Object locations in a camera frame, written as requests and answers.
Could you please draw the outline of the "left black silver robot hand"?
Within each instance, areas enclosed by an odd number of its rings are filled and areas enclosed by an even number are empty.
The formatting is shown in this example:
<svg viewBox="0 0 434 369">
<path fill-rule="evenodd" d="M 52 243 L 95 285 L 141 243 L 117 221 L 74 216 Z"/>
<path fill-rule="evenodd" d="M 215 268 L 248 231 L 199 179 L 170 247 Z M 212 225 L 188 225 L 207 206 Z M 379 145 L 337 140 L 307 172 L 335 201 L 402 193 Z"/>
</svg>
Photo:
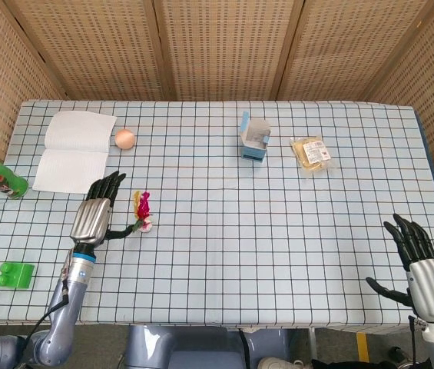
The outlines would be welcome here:
<svg viewBox="0 0 434 369">
<path fill-rule="evenodd" d="M 125 177 L 125 173 L 115 171 L 90 186 L 71 229 L 70 238 L 75 244 L 87 244 L 96 248 L 104 240 L 126 238 L 134 230 L 133 224 L 123 231 L 109 229 L 114 202 Z"/>
</svg>

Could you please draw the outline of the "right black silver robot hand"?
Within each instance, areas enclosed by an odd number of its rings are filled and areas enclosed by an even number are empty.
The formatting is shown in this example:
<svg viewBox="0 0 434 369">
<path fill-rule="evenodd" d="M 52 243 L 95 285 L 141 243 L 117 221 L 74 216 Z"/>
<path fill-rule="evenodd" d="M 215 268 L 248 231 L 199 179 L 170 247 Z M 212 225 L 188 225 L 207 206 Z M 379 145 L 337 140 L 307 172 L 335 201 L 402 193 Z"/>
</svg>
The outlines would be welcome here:
<svg viewBox="0 0 434 369">
<path fill-rule="evenodd" d="M 379 295 L 412 308 L 415 315 L 434 323 L 434 246 L 428 233 L 419 224 L 398 214 L 393 215 L 395 224 L 383 223 L 393 236 L 408 288 L 405 292 L 389 290 L 371 277 L 367 284 Z"/>
</svg>

